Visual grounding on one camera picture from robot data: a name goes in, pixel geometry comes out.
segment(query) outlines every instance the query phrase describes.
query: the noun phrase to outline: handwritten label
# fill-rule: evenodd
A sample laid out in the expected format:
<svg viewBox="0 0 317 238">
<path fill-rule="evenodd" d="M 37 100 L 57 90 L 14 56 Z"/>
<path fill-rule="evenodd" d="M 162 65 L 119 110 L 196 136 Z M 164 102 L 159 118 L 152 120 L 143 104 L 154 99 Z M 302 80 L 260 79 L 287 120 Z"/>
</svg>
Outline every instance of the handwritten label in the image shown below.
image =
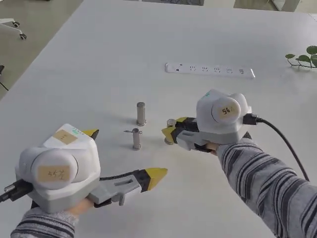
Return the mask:
<svg viewBox="0 0 317 238">
<path fill-rule="evenodd" d="M 69 166 L 39 166 L 38 181 L 39 182 L 56 182 L 69 181 Z"/>
<path fill-rule="evenodd" d="M 77 140 L 77 137 L 68 133 L 67 131 L 65 130 L 59 130 L 57 131 L 54 135 L 53 135 L 54 138 L 56 138 L 57 140 L 63 142 L 64 144 L 68 145 L 70 144 L 71 142 Z"/>
<path fill-rule="evenodd" d="M 239 113 L 239 110 L 236 104 L 231 103 L 224 107 L 221 107 L 218 112 L 219 112 L 219 117 L 221 119 L 225 119 L 229 117 L 236 117 Z"/>
</svg>

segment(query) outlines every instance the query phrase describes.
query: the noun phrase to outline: plant leaf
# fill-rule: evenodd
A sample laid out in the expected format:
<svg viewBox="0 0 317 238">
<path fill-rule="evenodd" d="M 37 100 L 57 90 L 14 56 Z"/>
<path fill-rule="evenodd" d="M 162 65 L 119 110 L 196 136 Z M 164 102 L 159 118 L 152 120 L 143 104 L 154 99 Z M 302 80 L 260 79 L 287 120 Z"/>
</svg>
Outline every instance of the plant leaf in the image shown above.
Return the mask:
<svg viewBox="0 0 317 238">
<path fill-rule="evenodd" d="M 317 67 L 317 55 L 312 56 L 312 63 Z"/>
<path fill-rule="evenodd" d="M 285 58 L 287 58 L 287 59 L 292 59 L 294 57 L 295 57 L 295 55 L 293 55 L 293 54 L 288 54 L 288 55 L 285 56 Z"/>
<path fill-rule="evenodd" d="M 310 55 L 315 55 L 317 54 L 317 46 L 309 46 L 307 47 L 306 51 Z"/>
<path fill-rule="evenodd" d="M 298 60 L 299 60 L 299 61 L 303 61 L 303 62 L 308 62 L 308 63 L 311 62 L 311 59 L 310 59 L 308 56 L 306 56 L 306 55 L 301 55 L 301 56 L 299 56 L 299 57 L 298 57 Z"/>
</svg>

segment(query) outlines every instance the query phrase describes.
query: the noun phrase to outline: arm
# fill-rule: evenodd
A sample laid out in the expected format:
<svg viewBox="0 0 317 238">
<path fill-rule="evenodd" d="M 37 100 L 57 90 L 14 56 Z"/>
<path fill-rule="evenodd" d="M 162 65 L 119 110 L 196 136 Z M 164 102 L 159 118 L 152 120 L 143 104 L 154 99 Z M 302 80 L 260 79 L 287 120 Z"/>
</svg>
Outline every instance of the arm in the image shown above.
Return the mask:
<svg viewBox="0 0 317 238">
<path fill-rule="evenodd" d="M 276 237 L 317 237 L 317 187 L 250 139 L 215 149 L 232 189 Z"/>
<path fill-rule="evenodd" d="M 35 207 L 23 216 L 11 238 L 74 238 L 78 216 L 93 206 L 84 199 L 77 206 L 57 213 L 46 213 Z"/>
</svg>

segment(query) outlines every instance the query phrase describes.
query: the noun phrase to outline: electrical outlet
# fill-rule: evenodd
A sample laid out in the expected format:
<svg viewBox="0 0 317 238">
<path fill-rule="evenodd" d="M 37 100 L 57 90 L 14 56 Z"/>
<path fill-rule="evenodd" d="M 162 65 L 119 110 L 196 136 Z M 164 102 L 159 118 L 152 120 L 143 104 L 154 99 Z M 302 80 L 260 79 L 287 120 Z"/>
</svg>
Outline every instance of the electrical outlet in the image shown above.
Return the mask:
<svg viewBox="0 0 317 238">
<path fill-rule="evenodd" d="M 253 70 L 245 67 L 229 66 L 207 66 L 185 63 L 167 63 L 165 65 L 167 73 L 192 73 L 203 75 L 218 75 L 224 77 L 255 78 Z"/>
</svg>

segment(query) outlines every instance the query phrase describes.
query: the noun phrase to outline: green plant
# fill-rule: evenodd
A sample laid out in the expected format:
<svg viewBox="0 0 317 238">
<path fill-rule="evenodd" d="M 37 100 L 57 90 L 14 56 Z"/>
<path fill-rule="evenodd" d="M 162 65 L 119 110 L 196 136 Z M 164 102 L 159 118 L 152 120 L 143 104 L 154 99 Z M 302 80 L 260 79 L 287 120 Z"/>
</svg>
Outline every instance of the green plant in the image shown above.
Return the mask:
<svg viewBox="0 0 317 238">
<path fill-rule="evenodd" d="M 294 58 L 294 54 L 288 54 L 285 57 L 287 58 L 287 61 L 291 64 L 291 67 L 293 66 L 299 66 L 299 67 L 306 67 L 306 68 L 317 68 L 317 46 L 309 46 L 306 49 L 306 52 L 310 55 L 301 55 L 298 56 L 295 60 L 297 60 L 298 64 L 293 64 L 290 59 Z M 307 62 L 310 64 L 310 66 L 303 65 L 301 62 Z"/>
</svg>

